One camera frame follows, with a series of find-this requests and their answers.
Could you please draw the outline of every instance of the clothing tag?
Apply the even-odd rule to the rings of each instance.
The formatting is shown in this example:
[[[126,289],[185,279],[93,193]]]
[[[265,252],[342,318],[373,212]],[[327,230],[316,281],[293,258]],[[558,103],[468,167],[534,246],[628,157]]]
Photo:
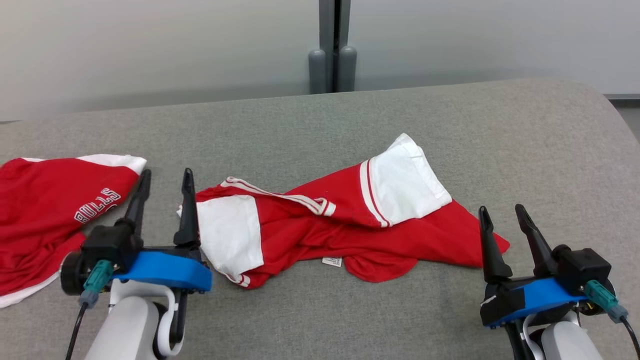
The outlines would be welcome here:
[[[322,263],[331,266],[342,266],[342,258],[322,258]]]

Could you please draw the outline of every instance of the red garment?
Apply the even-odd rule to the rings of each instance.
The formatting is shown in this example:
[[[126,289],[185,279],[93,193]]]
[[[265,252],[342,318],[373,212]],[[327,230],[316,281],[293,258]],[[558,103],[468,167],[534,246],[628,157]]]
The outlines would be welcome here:
[[[123,203],[146,162],[99,154],[5,163],[0,168],[0,307],[51,282],[64,257],[84,242],[77,230]]]
[[[196,200],[203,251],[245,288],[322,257],[344,258],[371,282],[402,276],[418,260],[482,266],[477,219],[452,201],[405,134],[382,154],[285,194],[230,177]]]

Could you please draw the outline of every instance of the red fabric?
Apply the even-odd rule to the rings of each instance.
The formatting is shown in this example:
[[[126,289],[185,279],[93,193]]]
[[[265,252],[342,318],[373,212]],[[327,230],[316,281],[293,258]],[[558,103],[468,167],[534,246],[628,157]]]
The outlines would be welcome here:
[[[78,250],[77,230],[121,204],[138,175],[79,159],[27,161],[0,168],[0,296],[49,278]]]
[[[230,277],[239,284],[245,282],[245,288],[262,286],[296,261],[323,257],[344,258],[350,273],[371,282],[400,277],[418,260],[482,266],[478,221],[455,200],[425,217],[381,227],[365,205],[360,189],[360,165],[286,193],[305,195],[317,204],[322,204],[323,199],[334,203],[335,212],[330,217],[316,215],[302,204],[261,193],[259,189],[235,187],[238,183],[256,189],[240,179],[229,178],[215,188],[199,192],[196,201],[229,195],[255,197],[264,265],[245,272],[240,279]],[[495,238],[500,251],[507,251],[509,243],[500,236]]]

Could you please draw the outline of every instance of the green cable connector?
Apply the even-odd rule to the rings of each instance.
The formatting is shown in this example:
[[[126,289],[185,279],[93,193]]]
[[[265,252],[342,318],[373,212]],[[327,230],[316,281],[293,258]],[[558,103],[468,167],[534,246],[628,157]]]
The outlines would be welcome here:
[[[584,294],[609,314],[614,323],[621,323],[621,318],[629,316],[629,312],[618,304],[618,298],[596,280],[590,280],[584,287]]]
[[[84,291],[78,299],[78,303],[87,304],[91,309],[98,301],[102,289],[109,283],[113,276],[113,265],[108,260],[100,260],[89,273],[89,278],[84,282]]]

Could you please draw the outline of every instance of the gray table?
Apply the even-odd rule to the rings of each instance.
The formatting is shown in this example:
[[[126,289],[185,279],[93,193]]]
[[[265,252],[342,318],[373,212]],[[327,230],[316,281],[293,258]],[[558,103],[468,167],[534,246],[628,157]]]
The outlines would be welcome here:
[[[1,125],[0,160],[145,157],[154,178],[143,237],[167,245],[184,167],[197,188],[236,176],[285,191],[381,152],[402,132],[456,200],[473,212],[488,207],[513,244],[505,258],[516,275],[532,270],[513,211],[521,202],[552,246],[593,247],[612,263],[640,331],[640,145],[587,86],[517,80],[78,113]],[[211,293],[189,300],[181,359],[511,357],[504,331],[481,325],[480,270],[420,262],[370,284],[316,260],[258,290],[214,281]],[[105,300],[87,312],[75,358],[97,333]],[[0,357],[62,359],[77,310],[57,282],[0,309]],[[634,356],[622,325],[606,316],[584,323],[606,359]]]

